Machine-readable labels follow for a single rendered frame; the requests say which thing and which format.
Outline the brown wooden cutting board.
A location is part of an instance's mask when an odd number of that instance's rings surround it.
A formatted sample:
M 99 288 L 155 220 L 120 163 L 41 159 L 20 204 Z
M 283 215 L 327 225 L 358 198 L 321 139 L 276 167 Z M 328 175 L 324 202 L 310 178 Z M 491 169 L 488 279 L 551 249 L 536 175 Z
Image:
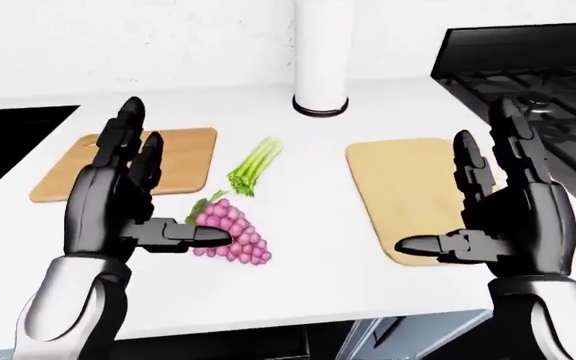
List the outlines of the brown wooden cutting board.
M 209 173 L 217 131 L 214 128 L 188 128 L 160 132 L 164 140 L 162 176 L 154 195 L 190 194 L 200 191 Z M 65 201 L 82 167 L 91 164 L 97 153 L 97 134 L 77 140 L 33 188 L 34 203 Z

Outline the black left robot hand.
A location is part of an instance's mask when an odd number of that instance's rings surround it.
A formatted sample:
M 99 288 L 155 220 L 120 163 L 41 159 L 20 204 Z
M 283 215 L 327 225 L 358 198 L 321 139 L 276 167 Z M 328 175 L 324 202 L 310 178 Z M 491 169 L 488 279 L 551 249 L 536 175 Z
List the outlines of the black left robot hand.
M 151 191 L 162 176 L 164 140 L 158 132 L 140 138 L 144 119 L 143 101 L 132 97 L 106 123 L 93 161 L 80 170 L 68 197 L 65 254 L 126 262 L 136 248 L 181 254 L 231 244 L 226 230 L 154 217 Z

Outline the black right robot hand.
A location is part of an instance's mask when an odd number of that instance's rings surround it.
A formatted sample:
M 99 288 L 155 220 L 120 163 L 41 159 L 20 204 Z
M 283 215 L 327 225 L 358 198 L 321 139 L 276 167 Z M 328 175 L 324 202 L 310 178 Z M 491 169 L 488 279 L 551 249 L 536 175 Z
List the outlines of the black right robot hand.
M 410 236 L 394 246 L 403 254 L 441 263 L 486 264 L 508 278 L 571 273 L 576 221 L 567 191 L 553 180 L 536 131 L 510 98 L 489 108 L 493 153 L 506 173 L 494 190 L 487 159 L 469 131 L 453 139 L 454 179 L 464 195 L 464 228 L 443 235 Z

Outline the pale wooden cutting board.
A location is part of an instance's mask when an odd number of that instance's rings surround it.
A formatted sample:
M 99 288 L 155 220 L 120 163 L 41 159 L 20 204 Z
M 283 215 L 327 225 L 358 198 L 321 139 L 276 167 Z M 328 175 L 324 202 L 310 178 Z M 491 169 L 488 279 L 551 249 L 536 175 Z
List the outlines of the pale wooden cutting board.
M 445 266 L 395 251 L 409 236 L 464 227 L 452 141 L 441 138 L 353 143 L 345 150 L 355 186 L 384 254 L 402 266 Z

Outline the green celery stalk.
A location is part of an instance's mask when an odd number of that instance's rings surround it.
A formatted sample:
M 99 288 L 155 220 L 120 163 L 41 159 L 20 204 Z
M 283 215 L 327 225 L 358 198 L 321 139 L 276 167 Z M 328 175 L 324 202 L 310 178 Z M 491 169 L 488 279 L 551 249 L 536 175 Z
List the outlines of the green celery stalk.
M 262 140 L 238 167 L 228 173 L 227 179 L 235 193 L 254 197 L 259 177 L 282 150 L 283 145 L 277 137 Z

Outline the pink grape bunch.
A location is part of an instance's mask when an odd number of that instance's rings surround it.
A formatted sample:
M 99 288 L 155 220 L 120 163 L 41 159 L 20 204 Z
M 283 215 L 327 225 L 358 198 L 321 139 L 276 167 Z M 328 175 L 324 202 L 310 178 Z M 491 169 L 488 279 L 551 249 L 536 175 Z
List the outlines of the pink grape bunch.
M 261 266 L 269 262 L 272 254 L 267 241 L 258 233 L 244 212 L 234 206 L 226 191 L 217 191 L 210 198 L 198 200 L 185 218 L 187 224 L 217 227 L 232 236 L 230 245 L 217 248 L 194 248 L 197 257 L 224 257 L 229 262 Z

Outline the white paper towel roll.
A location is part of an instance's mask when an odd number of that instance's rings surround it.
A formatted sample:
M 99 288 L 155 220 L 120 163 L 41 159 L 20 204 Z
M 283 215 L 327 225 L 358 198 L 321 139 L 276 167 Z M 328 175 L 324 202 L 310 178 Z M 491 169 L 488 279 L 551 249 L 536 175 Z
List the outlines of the white paper towel roll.
M 358 0 L 294 0 L 293 108 L 305 116 L 344 113 Z

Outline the black gas stove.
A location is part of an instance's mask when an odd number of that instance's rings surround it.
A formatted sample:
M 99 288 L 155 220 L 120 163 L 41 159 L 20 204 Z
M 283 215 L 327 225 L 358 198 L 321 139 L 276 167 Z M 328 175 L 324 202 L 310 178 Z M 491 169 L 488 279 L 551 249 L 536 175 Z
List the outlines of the black gas stove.
M 448 29 L 431 77 L 481 119 L 510 98 L 576 197 L 576 23 Z

